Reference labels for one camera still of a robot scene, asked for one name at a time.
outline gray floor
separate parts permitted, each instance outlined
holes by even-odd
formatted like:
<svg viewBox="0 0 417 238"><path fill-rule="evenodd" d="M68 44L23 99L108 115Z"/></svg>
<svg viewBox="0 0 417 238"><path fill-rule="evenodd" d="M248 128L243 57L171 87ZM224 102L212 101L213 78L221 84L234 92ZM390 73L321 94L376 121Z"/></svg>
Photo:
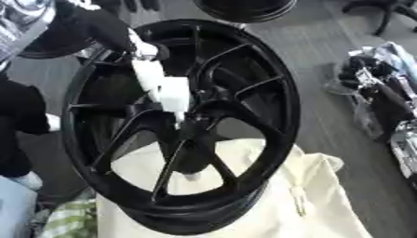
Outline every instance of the gray floor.
<svg viewBox="0 0 417 238"><path fill-rule="evenodd" d="M307 152L323 152L344 159L340 180L353 207L377 238L411 238L417 232L417 201L384 146L369 140L353 122L343 100L323 92L321 83L332 77L332 65L359 46L395 41L417 55L413 22L394 17L383 38L370 35L381 15L358 10L344 15L343 0L301 0L279 20L249 26L288 64L303 102L303 126L298 143ZM131 16L133 25L178 18L209 19L192 0L164 0L162 13ZM61 97L76 69L72 58L18 59L11 70L14 80L39 86L50 112L60 113ZM22 144L45 180L43 192L65 194L81 180L71 169L59 135L23 137Z"/></svg>

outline beige cloth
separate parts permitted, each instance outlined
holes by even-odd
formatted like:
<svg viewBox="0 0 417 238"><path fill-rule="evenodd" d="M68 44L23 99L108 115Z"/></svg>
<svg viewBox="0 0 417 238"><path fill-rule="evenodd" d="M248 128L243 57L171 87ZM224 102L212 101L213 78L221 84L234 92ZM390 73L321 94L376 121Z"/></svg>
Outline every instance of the beige cloth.
<svg viewBox="0 0 417 238"><path fill-rule="evenodd" d="M240 174L263 147L261 139L219 142L216 153ZM138 149L113 163L125 180L151 190L164 160L157 144ZM294 147L285 164L270 179L259 202L242 218L220 230L196 238L369 238L347 199L335 172L342 160L325 154L304 154ZM193 181L174 174L169 193L199 192L220 185L212 168ZM115 204L98 198L100 238L181 237L151 231L123 213Z"/></svg>

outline black spoke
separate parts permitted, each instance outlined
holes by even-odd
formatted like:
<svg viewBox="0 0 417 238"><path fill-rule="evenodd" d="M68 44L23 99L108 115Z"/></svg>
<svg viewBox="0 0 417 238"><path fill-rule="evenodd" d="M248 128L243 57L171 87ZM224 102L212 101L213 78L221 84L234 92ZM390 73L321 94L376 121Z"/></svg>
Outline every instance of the black spoke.
<svg viewBox="0 0 417 238"><path fill-rule="evenodd" d="M239 90L238 92L235 93L235 99L241 101L244 99L247 99L248 97L254 95L254 94L260 94L261 91L265 90L265 89L271 89L271 86L273 86L274 84L276 84L276 82L280 82L280 80L282 80L283 76L277 76L274 77L272 79L268 79L265 81L261 81L258 84L252 85L252 86L247 86L241 90Z"/></svg>
<svg viewBox="0 0 417 238"><path fill-rule="evenodd" d="M282 132L277 128L265 123L261 117L249 110L247 107L236 101L215 100L201 105L196 112L222 112L224 116L240 120L249 126L260 130L267 139L278 139L282 137Z"/></svg>
<svg viewBox="0 0 417 238"><path fill-rule="evenodd" d="M248 46L250 46L250 44L242 44L242 45L239 45L239 46L235 46L235 47L226 49L222 53L219 53L219 54L211 57L210 59L207 59L206 62L204 63L204 65L201 68L205 69L206 68L205 66L209 66L211 63L215 63L223 57L229 56L231 54L235 54L236 52L238 52L241 49L244 49Z"/></svg>
<svg viewBox="0 0 417 238"><path fill-rule="evenodd" d="M193 38L195 44L195 61L199 61L202 56L202 44L201 44L201 37L200 37L200 26L196 26L193 28Z"/></svg>
<svg viewBox="0 0 417 238"><path fill-rule="evenodd" d="M124 117L126 115L125 105L103 105L103 104L73 104L70 105L70 111L87 112L90 114L103 114L115 117Z"/></svg>
<svg viewBox="0 0 417 238"><path fill-rule="evenodd" d="M108 67L115 67L125 70L126 68L131 68L129 64L120 63L120 62L108 62L108 61L99 61L96 60L93 62L94 65L98 67L108 68Z"/></svg>
<svg viewBox="0 0 417 238"><path fill-rule="evenodd" d="M175 168L181 160L179 154L186 142L187 140L180 141L173 154L166 158L164 168L162 169L162 172L159 175L159 178L155 184L154 191L152 192L153 202L156 202L159 198L168 194L169 179L171 178L172 173L174 172Z"/></svg>
<svg viewBox="0 0 417 238"><path fill-rule="evenodd" d="M156 113L160 114L162 112L157 110L148 110L134 116L121 125L120 129L110 142L110 145L92 163L91 168L102 174L109 172L111 170L112 157L117 149L119 149L131 136L133 136L134 133L138 133L143 130L151 130L149 126L139 127L139 123L144 117L151 117L151 119L154 120Z"/></svg>
<svg viewBox="0 0 417 238"><path fill-rule="evenodd" d="M222 177L224 185L226 186L235 186L237 184L237 177L233 171L224 163L222 158L217 155L216 152L209 149L204 143L198 140L192 140L196 149L201 152L202 156L208 158L209 162L216 168L219 174Z"/></svg>

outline black wheel rim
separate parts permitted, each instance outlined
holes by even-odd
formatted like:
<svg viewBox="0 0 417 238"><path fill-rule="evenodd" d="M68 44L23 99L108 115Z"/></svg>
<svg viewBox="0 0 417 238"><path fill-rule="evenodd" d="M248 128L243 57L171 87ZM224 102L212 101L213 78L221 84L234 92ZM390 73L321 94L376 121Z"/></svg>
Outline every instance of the black wheel rim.
<svg viewBox="0 0 417 238"><path fill-rule="evenodd" d="M62 112L66 150L75 169L92 188L148 228L177 235L217 230L245 214L256 203L267 180L288 155L300 123L300 102L294 81L284 63L268 46L256 37L230 26L204 20L171 20L145 25L137 31L145 41L165 45L170 49L171 57L163 61L165 69L169 75L187 74L193 92L210 91L213 85L216 88L228 88L225 95L216 89L216 93L210 94L215 96L208 99L195 97L195 105L190 112L192 122L195 121L195 115L199 118L198 123L195 123L198 126L201 126L200 118L206 115L216 115L216 120L210 122L228 116L246 122L263 133L266 146L262 154L246 172L236 177L228 171L222 159L219 160L205 143L194 136L188 138L187 142L183 138L166 140L158 136L162 149L164 144L169 144L167 141L177 142L178 145L190 141L195 143L200 152L208 154L209 164L217 169L223 178L223 185L197 194L171 195L165 190L170 176L160 177L153 192L124 181L110 168L109 158L114 153L111 149L112 143L117 148L120 141L126 141L141 130L156 131L156 135L159 135L158 128L166 131L169 128L164 125L167 122L172 125L172 115L160 112L152 103L146 106L143 106L143 100L136 103L143 96L139 89L132 93L132 97L127 96L134 85L126 86L123 95L117 94L117 87L122 84L120 78L117 78L117 85L104 89L106 93L113 90L117 97L101 97L95 94L97 92L94 90L102 87L94 84L108 82L108 79L102 78L104 75L109 77L112 73L123 73L130 83L135 82L133 71L123 57L112 53L105 61L98 61L108 53L106 50L102 50L82 67L67 91ZM251 66L242 67L241 63ZM232 83L225 83L223 77L234 80ZM245 82L244 86L233 88L239 85L239 81ZM261 101L267 106L261 109L269 115L264 117L267 120L261 119L255 111L241 103L243 99L254 95L261 95ZM101 139L89 136L95 133L91 126L91 115L96 114L100 117L103 114L106 116L106 120L102 122L105 126L96 133ZM118 130L116 135L106 131L112 118L127 118L123 124L125 130ZM100 153L101 144L105 144L104 150L108 153ZM171 148L170 151L175 152L178 147L180 146ZM173 162L175 155L170 155L172 156L166 158L168 163L164 167L167 174L175 170L169 169L170 162L177 164Z"/></svg>
<svg viewBox="0 0 417 238"><path fill-rule="evenodd" d="M263 22L279 18L295 7L297 0L195 0L210 16L231 22Z"/></svg>

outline white cloth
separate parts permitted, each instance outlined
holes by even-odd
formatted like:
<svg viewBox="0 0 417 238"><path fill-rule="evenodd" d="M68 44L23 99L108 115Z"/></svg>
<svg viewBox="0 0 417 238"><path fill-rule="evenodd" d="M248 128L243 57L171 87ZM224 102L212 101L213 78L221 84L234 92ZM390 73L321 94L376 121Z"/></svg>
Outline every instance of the white cloth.
<svg viewBox="0 0 417 238"><path fill-rule="evenodd" d="M27 238L36 192L0 176L0 237Z"/></svg>
<svg viewBox="0 0 417 238"><path fill-rule="evenodd" d="M239 174L262 150L260 139L219 142L216 153ZM138 149L113 163L114 171L130 183L151 190L164 160L157 144ZM370 238L346 197L335 171L342 160L324 154L304 154L294 147L271 178L259 202L231 225L195 238ZM194 181L174 174L169 193L198 192L218 185L212 167ZM151 231L129 218L115 204L98 197L100 238L180 237Z"/></svg>

